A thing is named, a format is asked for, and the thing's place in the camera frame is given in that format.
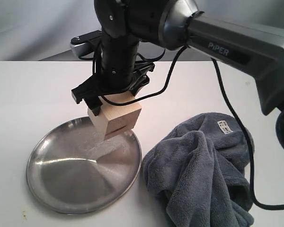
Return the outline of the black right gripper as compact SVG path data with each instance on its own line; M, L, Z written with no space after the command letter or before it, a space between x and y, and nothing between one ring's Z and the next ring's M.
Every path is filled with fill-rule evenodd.
M71 90L74 101L83 99L94 116L98 116L102 102L98 96L131 91L137 94L138 86L149 83L147 73L154 63L137 63L139 39L133 35L112 38L102 35L94 51L92 75Z

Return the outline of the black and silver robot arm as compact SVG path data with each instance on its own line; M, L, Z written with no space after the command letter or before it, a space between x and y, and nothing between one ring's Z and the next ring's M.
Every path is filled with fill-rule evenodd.
M192 0L97 0L102 30L72 39L91 41L95 70L74 88L75 102L99 113L100 96L138 90L149 82L152 59L136 60L140 42L167 50L187 47L254 78L264 115L280 110L277 138L284 148L284 29L213 18Z

